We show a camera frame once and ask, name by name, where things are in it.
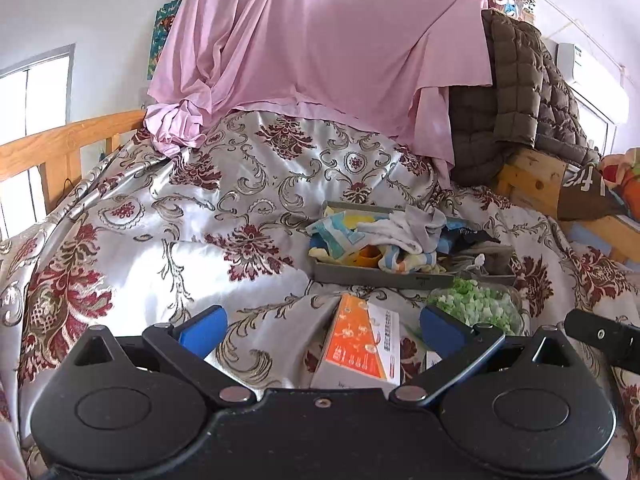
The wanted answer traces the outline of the grey cloth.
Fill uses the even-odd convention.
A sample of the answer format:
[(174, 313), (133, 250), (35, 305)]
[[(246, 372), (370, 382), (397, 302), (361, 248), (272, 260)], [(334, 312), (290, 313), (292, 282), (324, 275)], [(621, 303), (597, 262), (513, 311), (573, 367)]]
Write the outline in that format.
[(439, 243), (447, 217), (434, 206), (419, 209), (408, 205), (405, 209), (408, 226), (424, 252), (434, 252)]

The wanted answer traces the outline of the wooden headboard rail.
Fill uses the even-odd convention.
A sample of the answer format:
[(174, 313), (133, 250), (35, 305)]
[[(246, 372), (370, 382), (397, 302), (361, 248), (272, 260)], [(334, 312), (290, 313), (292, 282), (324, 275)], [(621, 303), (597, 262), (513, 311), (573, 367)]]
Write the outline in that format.
[(142, 127), (144, 115), (144, 110), (128, 110), (72, 122), (2, 144), (1, 181), (37, 168), (44, 208), (50, 214), (81, 179), (80, 150), (104, 141), (105, 153), (113, 154), (119, 149), (125, 133)]

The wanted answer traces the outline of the window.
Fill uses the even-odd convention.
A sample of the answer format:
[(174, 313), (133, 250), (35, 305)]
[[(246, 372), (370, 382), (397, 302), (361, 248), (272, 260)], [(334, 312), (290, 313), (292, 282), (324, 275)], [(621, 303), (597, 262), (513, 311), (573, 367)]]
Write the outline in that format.
[[(1, 71), (1, 143), (66, 124), (75, 46), (68, 44)], [(1, 237), (21, 233), (46, 215), (36, 167), (1, 183)]]

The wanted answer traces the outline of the floral satin bedspread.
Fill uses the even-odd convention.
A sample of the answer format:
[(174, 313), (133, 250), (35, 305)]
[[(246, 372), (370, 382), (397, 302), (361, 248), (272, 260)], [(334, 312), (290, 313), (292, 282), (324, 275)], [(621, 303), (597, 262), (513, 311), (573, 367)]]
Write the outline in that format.
[(442, 190), (431, 162), (334, 122), (236, 112), (167, 158), (137, 132), (50, 216), (1, 245), (1, 474), (43, 471), (29, 419), (91, 325), (137, 336), (213, 304), (229, 326), (209, 362), (256, 392), (305, 388), (342, 289), (311, 275), (323, 204), (440, 208), (514, 249), (528, 332), (573, 309), (639, 321), (637, 275), (488, 188)]

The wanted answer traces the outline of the striped colourful cloth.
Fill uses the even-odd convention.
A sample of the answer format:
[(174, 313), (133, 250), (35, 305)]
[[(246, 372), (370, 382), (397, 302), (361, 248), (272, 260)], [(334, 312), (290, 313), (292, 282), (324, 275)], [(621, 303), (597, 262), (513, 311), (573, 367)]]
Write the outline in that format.
[(405, 209), (390, 212), (330, 209), (307, 228), (311, 236), (308, 256), (319, 262), (378, 268), (391, 274), (437, 273), (437, 248), (434, 252), (411, 255), (397, 246), (370, 245), (367, 235), (356, 230), (358, 222), (387, 218), (393, 211)]

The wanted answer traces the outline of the wooden bed frame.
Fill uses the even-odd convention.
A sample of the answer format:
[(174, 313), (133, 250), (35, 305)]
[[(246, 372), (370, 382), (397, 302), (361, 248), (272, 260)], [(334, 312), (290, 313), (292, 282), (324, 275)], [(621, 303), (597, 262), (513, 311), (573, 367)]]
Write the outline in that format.
[(639, 266), (639, 151), (608, 155), (577, 168), (521, 148), (503, 166), (496, 191), (511, 202), (552, 217), (570, 240)]

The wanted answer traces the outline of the colourful patchwork bag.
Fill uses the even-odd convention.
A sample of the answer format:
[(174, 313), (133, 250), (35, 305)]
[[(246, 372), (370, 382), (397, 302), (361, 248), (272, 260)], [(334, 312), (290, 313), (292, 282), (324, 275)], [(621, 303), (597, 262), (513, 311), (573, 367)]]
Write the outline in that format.
[(606, 185), (620, 196), (634, 220), (640, 216), (640, 148), (630, 148), (625, 154), (611, 154), (599, 165)]

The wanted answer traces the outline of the olive quilted jacket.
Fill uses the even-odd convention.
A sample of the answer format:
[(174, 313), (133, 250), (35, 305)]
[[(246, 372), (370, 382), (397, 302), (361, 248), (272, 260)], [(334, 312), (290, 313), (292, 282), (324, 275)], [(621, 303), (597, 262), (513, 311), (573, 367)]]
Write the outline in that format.
[(579, 123), (577, 100), (533, 25), (482, 12), (490, 87), (452, 87), (451, 179), (489, 184), (512, 153), (534, 148), (582, 167), (600, 162)]

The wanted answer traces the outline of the colourful wall poster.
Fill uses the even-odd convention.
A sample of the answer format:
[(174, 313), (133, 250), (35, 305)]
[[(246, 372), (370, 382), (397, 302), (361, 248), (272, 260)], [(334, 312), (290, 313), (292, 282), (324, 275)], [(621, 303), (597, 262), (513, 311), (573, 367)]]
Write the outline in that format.
[(148, 68), (146, 69), (147, 81), (151, 81), (154, 76), (157, 63), (160, 60), (160, 55), (181, 3), (182, 0), (171, 0), (168, 3), (164, 3), (156, 11), (150, 42)]

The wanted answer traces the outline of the white fluffy sock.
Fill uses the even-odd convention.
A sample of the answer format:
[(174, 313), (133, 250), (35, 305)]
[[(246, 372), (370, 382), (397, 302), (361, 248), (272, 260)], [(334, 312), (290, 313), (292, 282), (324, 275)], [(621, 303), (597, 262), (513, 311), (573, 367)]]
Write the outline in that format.
[(366, 234), (373, 246), (397, 246), (411, 255), (424, 252), (418, 238), (413, 234), (405, 211), (393, 211), (387, 218), (373, 222), (358, 222), (356, 230)]

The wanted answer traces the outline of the brown printed cloth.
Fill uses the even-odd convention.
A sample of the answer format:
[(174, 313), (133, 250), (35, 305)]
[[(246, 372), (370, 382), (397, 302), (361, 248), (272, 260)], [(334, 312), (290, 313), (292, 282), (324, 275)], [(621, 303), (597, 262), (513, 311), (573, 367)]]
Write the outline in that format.
[(559, 220), (591, 221), (626, 212), (624, 203), (608, 189), (595, 166), (566, 168), (556, 214)]

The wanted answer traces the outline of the pink draped cloth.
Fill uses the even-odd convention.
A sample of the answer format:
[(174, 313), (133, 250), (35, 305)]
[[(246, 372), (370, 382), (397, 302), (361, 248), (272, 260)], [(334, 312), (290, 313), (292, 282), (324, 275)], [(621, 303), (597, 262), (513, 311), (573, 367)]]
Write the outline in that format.
[(385, 134), (449, 182), (449, 91), (492, 76), (486, 0), (182, 0), (150, 84), (163, 154), (197, 148), (230, 110)]

